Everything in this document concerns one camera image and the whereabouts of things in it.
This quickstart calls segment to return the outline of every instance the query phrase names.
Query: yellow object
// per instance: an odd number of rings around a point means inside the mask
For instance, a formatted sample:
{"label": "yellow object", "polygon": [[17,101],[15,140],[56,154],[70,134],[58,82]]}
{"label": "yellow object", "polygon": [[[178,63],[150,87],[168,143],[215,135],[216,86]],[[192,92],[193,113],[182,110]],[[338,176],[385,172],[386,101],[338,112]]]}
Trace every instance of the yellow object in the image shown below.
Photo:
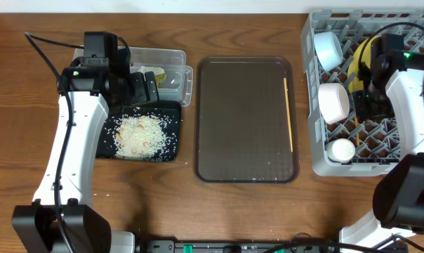
{"label": "yellow object", "polygon": [[142,74],[145,74],[146,72],[153,71],[154,78],[156,79],[156,85],[157,88],[161,85],[161,83],[167,78],[167,74],[165,73],[165,70],[161,67],[145,67],[142,66],[138,70],[138,72],[141,72]]}
{"label": "yellow object", "polygon": [[[375,36],[370,43],[366,46],[364,55],[362,57],[362,62],[366,64],[368,68],[371,67],[371,43],[373,43],[374,39],[378,36]],[[350,85],[348,86],[348,89],[350,93],[354,91],[362,91],[364,89],[364,83],[363,81],[359,80],[358,73],[359,73],[359,58],[360,58],[360,51],[364,47],[366,41],[363,41],[360,46],[357,48],[357,50],[354,52],[354,59],[352,60],[350,67],[347,69],[347,77],[349,78],[352,73],[355,73],[355,78],[352,80]]]}
{"label": "yellow object", "polygon": [[[355,128],[357,128],[359,126],[359,120],[357,119],[357,117],[355,117]],[[357,144],[357,147],[360,146],[360,136],[359,133],[357,133],[356,137],[355,137],[355,143]]]}
{"label": "yellow object", "polygon": [[289,122],[290,151],[293,152],[293,139],[291,138],[290,107],[289,107],[289,92],[287,89],[287,78],[284,78],[284,91],[285,91],[285,103],[287,104],[287,120]]}

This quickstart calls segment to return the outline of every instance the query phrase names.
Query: white bowl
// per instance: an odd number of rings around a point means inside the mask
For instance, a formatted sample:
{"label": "white bowl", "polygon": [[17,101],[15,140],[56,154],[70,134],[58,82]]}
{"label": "white bowl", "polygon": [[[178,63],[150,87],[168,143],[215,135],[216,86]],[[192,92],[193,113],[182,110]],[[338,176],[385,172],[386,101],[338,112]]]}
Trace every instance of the white bowl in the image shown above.
{"label": "white bowl", "polygon": [[339,83],[320,84],[318,88],[319,111],[327,124],[333,124],[347,118],[350,112],[350,100],[345,87]]}
{"label": "white bowl", "polygon": [[319,63],[327,72],[343,62],[340,42],[333,32],[322,32],[313,36],[313,44]]}
{"label": "white bowl", "polygon": [[327,156],[334,162],[349,162],[355,155],[355,146],[350,140],[341,138],[326,145]]}

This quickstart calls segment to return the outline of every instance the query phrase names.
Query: black plate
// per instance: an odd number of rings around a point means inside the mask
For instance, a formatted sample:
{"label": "black plate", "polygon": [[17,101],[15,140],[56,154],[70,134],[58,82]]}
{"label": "black plate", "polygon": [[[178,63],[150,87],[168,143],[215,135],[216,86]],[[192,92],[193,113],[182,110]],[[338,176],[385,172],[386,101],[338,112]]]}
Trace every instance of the black plate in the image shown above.
{"label": "black plate", "polygon": [[172,119],[171,123],[167,124],[166,128],[162,128],[163,132],[167,136],[175,136],[175,138],[171,139],[170,144],[167,144],[166,146],[168,148],[168,152],[161,155],[161,151],[159,151],[148,160],[158,161],[161,158],[162,162],[170,162],[176,158],[179,149],[181,106],[179,103],[173,101],[160,101],[159,103],[143,105],[139,108],[127,107],[123,109],[122,113],[109,116],[101,129],[96,153],[97,158],[120,159],[115,155],[117,147],[114,144],[113,133],[114,129],[119,126],[115,121],[123,117],[138,117],[138,114],[142,116],[149,116],[151,114],[158,117],[168,116]]}

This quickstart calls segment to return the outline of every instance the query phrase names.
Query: dish rack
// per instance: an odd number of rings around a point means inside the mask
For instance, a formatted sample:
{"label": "dish rack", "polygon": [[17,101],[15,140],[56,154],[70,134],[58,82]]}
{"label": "dish rack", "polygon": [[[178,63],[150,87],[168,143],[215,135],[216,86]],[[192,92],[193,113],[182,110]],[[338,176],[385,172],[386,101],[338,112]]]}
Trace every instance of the dish rack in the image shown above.
{"label": "dish rack", "polygon": [[[366,120],[355,125],[355,112],[346,120],[326,124],[318,106],[318,86],[338,82],[346,89],[355,74],[347,75],[357,47],[372,33],[394,22],[414,22],[424,27],[424,10],[370,11],[339,10],[315,11],[309,14],[301,32],[303,70],[307,76],[309,93],[309,127],[312,169],[320,176],[377,176],[388,173],[400,159],[399,134],[396,121]],[[313,36],[320,32],[334,32],[343,52],[343,62],[330,72],[323,70],[314,50]],[[424,33],[407,25],[391,27],[382,33],[401,34],[407,51],[424,53]],[[356,155],[347,164],[329,160],[326,144],[337,138],[347,138],[356,144]]]}

